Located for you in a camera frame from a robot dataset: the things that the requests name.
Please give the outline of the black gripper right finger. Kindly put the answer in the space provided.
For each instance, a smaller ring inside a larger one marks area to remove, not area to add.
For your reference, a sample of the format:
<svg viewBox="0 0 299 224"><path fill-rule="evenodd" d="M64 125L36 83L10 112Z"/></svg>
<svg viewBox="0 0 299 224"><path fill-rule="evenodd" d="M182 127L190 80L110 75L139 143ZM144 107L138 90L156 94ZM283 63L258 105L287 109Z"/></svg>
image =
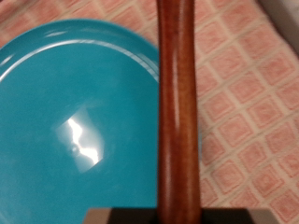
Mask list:
<svg viewBox="0 0 299 224"><path fill-rule="evenodd" d="M204 208L200 224L278 224L268 209Z"/></svg>

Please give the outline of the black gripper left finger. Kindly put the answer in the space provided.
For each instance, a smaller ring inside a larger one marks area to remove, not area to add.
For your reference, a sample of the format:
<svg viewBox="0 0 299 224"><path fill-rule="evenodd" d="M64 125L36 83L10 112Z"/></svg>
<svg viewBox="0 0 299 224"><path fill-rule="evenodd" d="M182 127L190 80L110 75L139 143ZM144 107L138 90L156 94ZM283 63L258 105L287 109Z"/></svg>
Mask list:
<svg viewBox="0 0 299 224"><path fill-rule="evenodd" d="M83 224L158 224L158 219L150 208L91 208Z"/></svg>

